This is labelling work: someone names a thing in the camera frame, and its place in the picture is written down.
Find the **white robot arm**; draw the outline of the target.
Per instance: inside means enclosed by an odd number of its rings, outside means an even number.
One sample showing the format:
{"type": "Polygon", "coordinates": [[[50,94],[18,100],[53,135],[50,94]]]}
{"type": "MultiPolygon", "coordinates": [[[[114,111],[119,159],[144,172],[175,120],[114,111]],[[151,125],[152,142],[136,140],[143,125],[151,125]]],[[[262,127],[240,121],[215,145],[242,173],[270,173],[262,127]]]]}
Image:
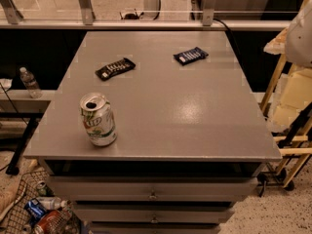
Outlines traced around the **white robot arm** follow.
{"type": "Polygon", "coordinates": [[[312,0],[306,3],[290,23],[285,54],[288,62],[312,67],[312,0]]]}

